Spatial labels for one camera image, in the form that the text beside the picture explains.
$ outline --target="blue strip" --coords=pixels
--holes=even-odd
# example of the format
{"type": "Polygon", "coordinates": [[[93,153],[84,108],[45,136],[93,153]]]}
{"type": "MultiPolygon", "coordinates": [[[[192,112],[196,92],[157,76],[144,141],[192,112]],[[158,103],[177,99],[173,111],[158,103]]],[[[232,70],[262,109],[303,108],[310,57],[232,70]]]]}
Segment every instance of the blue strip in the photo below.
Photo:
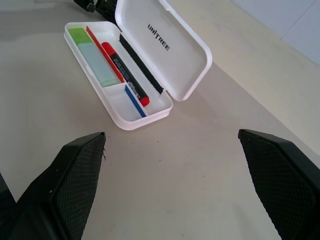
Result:
{"type": "Polygon", "coordinates": [[[134,104],[135,108],[138,110],[138,112],[140,113],[141,117],[145,118],[146,114],[144,113],[144,111],[141,109],[139,103],[137,102],[137,100],[135,99],[134,95],[131,93],[130,89],[128,88],[128,86],[125,86],[125,92],[126,94],[128,94],[129,98],[131,99],[132,103],[134,104]]]}

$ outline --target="white wall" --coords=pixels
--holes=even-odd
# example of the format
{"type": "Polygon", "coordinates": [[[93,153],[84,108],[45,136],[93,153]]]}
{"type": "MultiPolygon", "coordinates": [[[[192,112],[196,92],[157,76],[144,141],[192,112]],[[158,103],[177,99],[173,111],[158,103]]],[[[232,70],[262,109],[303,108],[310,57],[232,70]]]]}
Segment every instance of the white wall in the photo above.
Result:
{"type": "Polygon", "coordinates": [[[320,64],[320,0],[233,0],[281,39],[320,64]]]}

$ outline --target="pencil case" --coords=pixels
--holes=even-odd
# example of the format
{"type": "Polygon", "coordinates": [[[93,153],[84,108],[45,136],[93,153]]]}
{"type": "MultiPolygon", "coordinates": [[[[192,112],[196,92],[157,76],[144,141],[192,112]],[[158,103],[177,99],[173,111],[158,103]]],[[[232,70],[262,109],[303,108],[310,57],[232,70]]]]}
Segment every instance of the pencil case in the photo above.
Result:
{"type": "Polygon", "coordinates": [[[115,20],[117,26],[109,21],[70,22],[64,38],[114,123],[134,130],[167,117],[173,99],[187,100],[210,69],[212,54],[165,0],[118,0],[115,20]],[[87,27],[100,44],[113,47],[149,97],[147,106],[141,105],[127,82],[101,85],[94,63],[86,60],[69,32],[87,27]]]}

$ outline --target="red marker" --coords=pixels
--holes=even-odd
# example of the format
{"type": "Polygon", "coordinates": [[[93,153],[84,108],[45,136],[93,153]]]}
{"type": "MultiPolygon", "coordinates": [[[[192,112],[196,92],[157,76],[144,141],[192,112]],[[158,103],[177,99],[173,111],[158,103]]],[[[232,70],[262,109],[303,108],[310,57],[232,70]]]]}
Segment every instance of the red marker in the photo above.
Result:
{"type": "Polygon", "coordinates": [[[92,38],[92,40],[94,41],[95,45],[99,48],[99,50],[101,51],[102,55],[104,56],[104,58],[106,59],[106,61],[109,63],[109,65],[111,66],[112,70],[114,71],[114,73],[116,74],[116,76],[119,78],[119,80],[124,83],[125,79],[124,77],[121,75],[121,73],[119,72],[119,70],[117,69],[116,65],[114,64],[114,62],[111,60],[111,58],[109,57],[109,55],[106,53],[106,51],[104,50],[104,48],[101,46],[101,44],[99,43],[98,39],[96,38],[96,36],[94,35],[94,33],[91,31],[91,29],[87,26],[86,27],[86,31],[88,32],[88,34],[90,35],[90,37],[92,38]]]}
{"type": "Polygon", "coordinates": [[[117,70],[121,73],[123,78],[128,83],[129,87],[134,92],[135,96],[138,98],[142,106],[147,106],[150,103],[150,99],[146,92],[142,89],[142,87],[139,85],[135,77],[131,74],[127,66],[124,64],[124,62],[121,60],[117,52],[114,50],[114,48],[110,45],[108,42],[102,43],[103,49],[106,51],[110,59],[112,60],[112,63],[116,66],[117,70]]]}

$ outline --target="compartment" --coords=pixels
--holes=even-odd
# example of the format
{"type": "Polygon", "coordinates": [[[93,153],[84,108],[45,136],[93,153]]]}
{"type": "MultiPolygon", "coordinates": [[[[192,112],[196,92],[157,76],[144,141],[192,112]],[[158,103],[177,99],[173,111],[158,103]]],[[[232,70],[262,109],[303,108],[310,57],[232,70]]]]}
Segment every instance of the compartment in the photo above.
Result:
{"type": "Polygon", "coordinates": [[[126,49],[119,42],[120,30],[111,22],[71,22],[65,26],[64,37],[70,46],[73,54],[80,63],[83,71],[91,82],[93,88],[100,97],[105,108],[109,112],[113,121],[116,125],[124,130],[133,130],[142,127],[146,124],[157,121],[161,118],[169,115],[170,110],[173,107],[173,102],[166,91],[160,95],[154,86],[149,82],[143,72],[140,70],[135,61],[131,58],[126,49]],[[70,36],[68,30],[73,28],[83,28],[89,27],[95,37],[98,39],[100,44],[108,42],[115,49],[117,54],[120,56],[122,61],[125,63],[127,68],[130,70],[132,75],[138,81],[140,86],[146,92],[150,99],[150,103],[143,108],[146,117],[142,117],[131,99],[125,92],[125,87],[127,83],[120,83],[117,85],[102,88],[98,82],[93,71],[89,67],[88,63],[80,53],[77,45],[70,36]]]}
{"type": "Polygon", "coordinates": [[[143,116],[139,113],[134,103],[132,102],[129,95],[126,93],[126,87],[131,92],[131,95],[134,97],[135,101],[139,105],[140,109],[145,114],[145,117],[148,116],[147,111],[138,101],[130,87],[127,83],[121,83],[109,87],[103,88],[103,92],[106,95],[106,98],[110,102],[111,106],[114,108],[116,113],[125,121],[134,122],[139,119],[142,119],[143,116]]]}
{"type": "Polygon", "coordinates": [[[172,100],[169,95],[165,91],[163,91],[161,95],[158,93],[158,91],[154,88],[154,86],[150,83],[150,81],[138,67],[136,62],[132,59],[127,50],[120,43],[119,30],[111,33],[110,31],[101,30],[101,28],[92,29],[90,26],[89,28],[92,30],[93,34],[100,44],[104,42],[108,42],[111,44],[124,64],[130,70],[132,75],[143,88],[145,93],[148,95],[150,103],[145,107],[145,110],[149,115],[164,111],[173,106],[172,100]]]}

